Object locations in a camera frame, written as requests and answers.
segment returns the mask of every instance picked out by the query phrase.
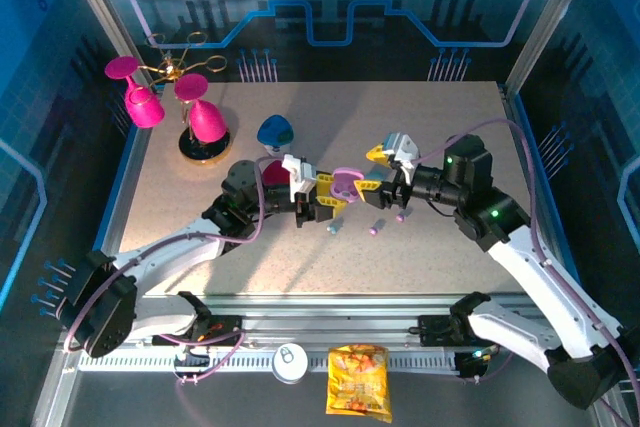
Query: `can lid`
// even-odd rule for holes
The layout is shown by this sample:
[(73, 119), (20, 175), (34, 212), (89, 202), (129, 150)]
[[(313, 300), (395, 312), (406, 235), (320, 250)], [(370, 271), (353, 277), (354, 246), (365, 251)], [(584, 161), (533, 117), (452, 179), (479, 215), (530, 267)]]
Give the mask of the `can lid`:
[(284, 344), (273, 356), (273, 373), (283, 382), (300, 380), (307, 372), (309, 359), (298, 344)]

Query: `pink wine glass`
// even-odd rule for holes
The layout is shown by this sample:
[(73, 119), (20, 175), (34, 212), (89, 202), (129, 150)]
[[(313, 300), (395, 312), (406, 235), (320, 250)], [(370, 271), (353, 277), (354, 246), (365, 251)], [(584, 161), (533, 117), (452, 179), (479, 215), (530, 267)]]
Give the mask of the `pink wine glass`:
[(139, 67), (135, 57), (117, 57), (109, 62), (104, 73), (110, 79), (127, 81), (124, 104), (133, 123), (142, 128), (155, 127), (164, 119), (164, 108), (151, 89), (136, 84), (131, 75)]

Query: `yellow snack bag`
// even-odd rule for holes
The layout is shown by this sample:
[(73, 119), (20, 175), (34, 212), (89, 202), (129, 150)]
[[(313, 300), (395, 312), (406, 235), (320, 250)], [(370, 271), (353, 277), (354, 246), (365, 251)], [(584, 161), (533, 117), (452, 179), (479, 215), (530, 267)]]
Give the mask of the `yellow snack bag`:
[(329, 350), (327, 414), (362, 415), (391, 422), (389, 352), (375, 345)]

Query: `black round base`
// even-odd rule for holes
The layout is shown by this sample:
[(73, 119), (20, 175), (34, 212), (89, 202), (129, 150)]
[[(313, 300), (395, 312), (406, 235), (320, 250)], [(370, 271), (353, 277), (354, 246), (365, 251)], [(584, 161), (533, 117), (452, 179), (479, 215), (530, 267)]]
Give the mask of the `black round base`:
[(189, 128), (186, 128), (178, 140), (178, 148), (182, 155), (198, 164), (217, 162), (224, 157), (230, 145), (231, 133), (229, 131), (220, 140), (205, 144), (195, 137), (192, 140)]

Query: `cable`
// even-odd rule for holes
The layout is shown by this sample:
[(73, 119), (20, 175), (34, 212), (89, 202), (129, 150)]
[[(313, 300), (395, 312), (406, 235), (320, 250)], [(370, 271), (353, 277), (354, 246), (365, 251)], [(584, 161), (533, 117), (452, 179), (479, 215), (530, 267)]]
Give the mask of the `cable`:
[(433, 205), (433, 202), (431, 202), (430, 200), (427, 200), (427, 205), (443, 217), (453, 217), (453, 214), (445, 214), (444, 212), (442, 212), (439, 208)]
[(235, 354), (238, 351), (238, 349), (242, 345), (242, 342), (244, 342), (244, 337), (245, 337), (244, 332), (238, 331), (238, 333), (240, 334), (240, 338), (236, 342), (236, 345), (234, 345), (233, 348), (229, 352), (227, 352), (227, 355), (225, 355), (220, 362), (218, 362), (214, 367), (211, 367), (209, 370), (207, 370), (202, 374), (193, 375), (192, 377), (182, 377), (181, 381), (197, 384), (201, 380), (206, 379), (207, 377), (215, 374), (218, 370), (220, 370), (222, 366), (226, 364), (231, 357), (233, 357), (233, 354)]
[(627, 375), (629, 376), (629, 380), (631, 381), (633, 394), (636, 400), (636, 408), (638, 409), (638, 415), (640, 415), (640, 383), (638, 383), (638, 379), (636, 378), (635, 371), (633, 369), (633, 366), (631, 365), (631, 362), (629, 361), (629, 358), (624, 353), (624, 350), (622, 350), (622, 347), (620, 346), (618, 341), (613, 337), (613, 334), (611, 334), (611, 332), (609, 332), (609, 329), (607, 329), (607, 327), (604, 325), (602, 320), (600, 320), (600, 318), (591, 309), (591, 307), (589, 307), (589, 305), (584, 300), (582, 300), (582, 297), (580, 297), (580, 295), (573, 289), (573, 287), (571, 287), (571, 285), (564, 279), (564, 277), (556, 270), (556, 268), (553, 266), (553, 263), (547, 258), (547, 256), (544, 254), (544, 251), (542, 250), (542, 245), (540, 244), (540, 238), (538, 237), (538, 216), (536, 213), (536, 195), (535, 195), (535, 190), (536, 190), (535, 169), (533, 167), (531, 148), (529, 147), (529, 143), (527, 142), (524, 132), (522, 131), (520, 126), (518, 126), (515, 122), (512, 122), (511, 120), (503, 119), (503, 118), (485, 120), (484, 122), (481, 122), (465, 130), (461, 134), (454, 135), (449, 140), (447, 140), (444, 144), (442, 144), (440, 147), (437, 147), (436, 149), (429, 152), (427, 155), (414, 160), (413, 164), (419, 164), (427, 160), (430, 160), (435, 155), (440, 154), (441, 152), (444, 152), (445, 149), (447, 149), (451, 145), (458, 142), (465, 135), (468, 135), (471, 132), (474, 132), (489, 124), (506, 124), (511, 128), (513, 133), (515, 133), (516, 136), (518, 137), (518, 140), (522, 145), (522, 148), (524, 150), (524, 156), (527, 161), (527, 173), (529, 177), (529, 199), (530, 199), (530, 209), (531, 209), (531, 227), (530, 227), (531, 242), (533, 244), (533, 248), (536, 252), (536, 255), (538, 256), (538, 260), (542, 265), (544, 265), (545, 269), (547, 270), (547, 272), (549, 272), (551, 277), (553, 277), (553, 279), (571, 297), (571, 299), (579, 306), (579, 308), (582, 309), (582, 311), (587, 315), (589, 320), (593, 322), (594, 327), (602, 333), (602, 336), (607, 340), (607, 342), (609, 342), (609, 344), (611, 344), (613, 349), (616, 351), (616, 354), (618, 354), (618, 357), (620, 357), (620, 360), (622, 361), (622, 365), (624, 366), (624, 369)]
[(201, 233), (201, 232), (195, 232), (195, 233), (192, 233), (192, 234), (180, 234), (180, 235), (176, 235), (174, 237), (169, 237), (167, 239), (164, 239), (164, 240), (158, 242), (157, 244), (152, 245), (147, 250), (143, 251), (138, 257), (135, 257), (135, 258), (131, 259), (129, 262), (127, 262), (125, 265), (123, 265), (120, 269), (116, 270), (113, 274), (111, 274), (111, 276), (109, 276), (107, 278), (107, 280), (105, 280), (95, 290), (95, 292), (91, 295), (91, 297), (89, 297), (89, 299), (87, 299), (87, 301), (85, 302), (84, 306), (80, 309), (80, 312), (78, 312), (78, 315), (76, 315), (75, 320), (73, 321), (73, 323), (69, 327), (69, 331), (67, 332), (67, 336), (64, 339), (64, 344), (63, 344), (64, 352), (73, 352), (72, 347), (71, 347), (71, 342), (72, 342), (74, 336), (76, 335), (76, 332), (78, 331), (78, 328), (82, 324), (82, 321), (86, 317), (87, 313), (89, 312), (89, 310), (91, 310), (91, 308), (97, 302), (97, 300), (100, 298), (100, 296), (102, 294), (104, 294), (107, 291), (107, 289), (109, 289), (111, 284), (113, 284), (113, 282), (115, 282), (119, 277), (123, 276), (128, 270), (132, 269), (136, 265), (139, 265), (142, 260), (144, 260), (145, 258), (149, 257), (155, 251), (160, 250), (160, 249), (166, 247), (167, 245), (171, 245), (171, 244), (173, 244), (175, 242), (178, 242), (180, 240), (185, 240), (185, 239), (186, 240), (190, 240), (190, 239), (194, 239), (194, 238), (196, 238), (196, 239), (197, 238), (206, 238), (206, 239), (220, 240), (220, 241), (224, 241), (224, 242), (232, 242), (234, 244), (250, 244), (251, 242), (256, 240), (258, 238), (258, 236), (260, 235), (260, 232), (262, 232), (262, 225), (263, 225), (264, 217), (265, 217), (265, 200), (264, 200), (264, 190), (263, 190), (264, 186), (262, 184), (262, 172), (260, 171), (260, 164), (262, 162), (267, 161), (267, 160), (273, 160), (273, 159), (271, 157), (261, 157), (261, 158), (259, 158), (258, 160), (255, 161), (254, 166), (253, 166), (253, 171), (254, 171), (254, 174), (255, 174), (255, 177), (256, 177), (256, 186), (257, 186), (257, 190), (258, 190), (259, 213), (258, 213), (258, 225), (256, 226), (256, 230), (253, 232), (253, 234), (250, 237), (247, 237), (246, 239), (238, 239), (238, 238), (234, 238), (234, 237), (227, 237), (227, 236), (224, 236), (224, 235), (205, 234), (205, 233)]

